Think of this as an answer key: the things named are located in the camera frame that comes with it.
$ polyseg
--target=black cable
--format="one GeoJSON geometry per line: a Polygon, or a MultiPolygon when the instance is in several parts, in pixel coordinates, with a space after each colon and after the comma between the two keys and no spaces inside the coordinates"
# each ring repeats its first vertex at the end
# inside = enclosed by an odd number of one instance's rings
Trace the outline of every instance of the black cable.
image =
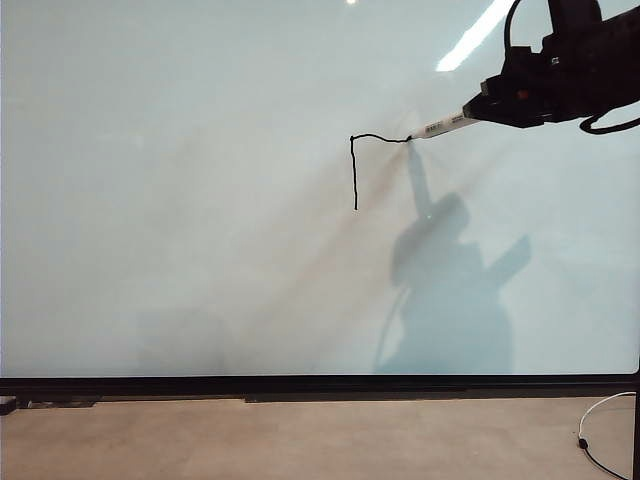
{"type": "Polygon", "coordinates": [[[504,53],[505,57],[509,54],[509,50],[511,49],[511,22],[513,21],[513,16],[516,13],[516,9],[522,0],[515,0],[511,4],[511,8],[509,9],[509,13],[507,13],[507,18],[504,22],[504,53]]]}
{"type": "Polygon", "coordinates": [[[620,480],[629,480],[626,477],[623,477],[622,475],[620,475],[619,473],[614,472],[613,470],[605,467],[604,465],[602,465],[598,460],[596,460],[596,458],[591,455],[591,452],[589,452],[589,444],[587,443],[587,439],[586,438],[580,438],[578,440],[578,446],[584,450],[585,455],[587,456],[587,458],[589,460],[591,460],[591,462],[596,465],[597,467],[601,468],[602,470],[604,470],[605,472],[607,472],[609,475],[612,475],[616,478],[619,478],[620,480]]]}
{"type": "Polygon", "coordinates": [[[637,127],[638,125],[640,125],[640,117],[638,117],[635,120],[619,123],[618,125],[612,125],[611,127],[601,127],[601,128],[591,127],[591,125],[593,125],[595,122],[600,120],[607,113],[609,112],[600,113],[598,115],[594,115],[593,117],[587,118],[582,123],[580,123],[580,130],[582,130],[583,132],[591,133],[592,135],[605,135],[607,133],[622,132],[623,130],[629,130],[630,128],[637,127]]]}

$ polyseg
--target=white marker pen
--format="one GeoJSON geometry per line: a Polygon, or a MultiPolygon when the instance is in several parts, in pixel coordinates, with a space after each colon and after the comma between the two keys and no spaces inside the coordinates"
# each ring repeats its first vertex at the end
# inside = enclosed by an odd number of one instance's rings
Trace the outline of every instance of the white marker pen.
{"type": "Polygon", "coordinates": [[[411,134],[411,139],[437,137],[443,133],[457,130],[458,128],[466,127],[467,125],[472,125],[479,121],[480,120],[476,120],[475,118],[465,117],[462,112],[456,113],[455,115],[443,118],[442,120],[430,123],[416,130],[411,134]]]}

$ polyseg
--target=beige floor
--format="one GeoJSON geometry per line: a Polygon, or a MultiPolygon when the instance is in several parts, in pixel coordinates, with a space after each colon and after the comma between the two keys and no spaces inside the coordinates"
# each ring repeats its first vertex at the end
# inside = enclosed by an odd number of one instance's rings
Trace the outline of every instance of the beige floor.
{"type": "MultiPolygon", "coordinates": [[[[5,480],[606,479],[576,447],[595,399],[101,403],[2,422],[5,480]]],[[[630,476],[633,399],[590,418],[594,455],[630,476]]]]}

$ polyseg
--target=black whiteboard frame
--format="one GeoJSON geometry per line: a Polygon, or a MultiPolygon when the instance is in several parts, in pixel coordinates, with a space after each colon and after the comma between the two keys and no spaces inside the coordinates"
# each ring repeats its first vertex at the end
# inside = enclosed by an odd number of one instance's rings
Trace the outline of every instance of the black whiteboard frame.
{"type": "Polygon", "coordinates": [[[236,398],[370,399],[449,396],[591,395],[640,389],[633,374],[585,375],[261,375],[185,377],[0,378],[0,395],[225,396],[236,398]]]}

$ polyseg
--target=black cable on floor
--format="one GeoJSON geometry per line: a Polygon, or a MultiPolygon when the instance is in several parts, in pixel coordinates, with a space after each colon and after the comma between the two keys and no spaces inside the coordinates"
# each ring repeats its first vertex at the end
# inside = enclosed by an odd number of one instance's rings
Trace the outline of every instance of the black cable on floor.
{"type": "Polygon", "coordinates": [[[605,472],[607,472],[609,475],[613,475],[616,478],[619,478],[620,480],[629,480],[626,477],[623,477],[622,475],[620,475],[619,473],[614,472],[613,470],[605,467],[604,465],[602,465],[598,460],[596,460],[596,458],[591,455],[591,452],[589,451],[589,444],[587,443],[587,439],[586,438],[581,438],[580,440],[578,440],[578,446],[584,450],[585,455],[587,456],[587,458],[589,460],[591,460],[591,462],[596,465],[597,467],[601,468],[602,470],[604,470],[605,472]]]}

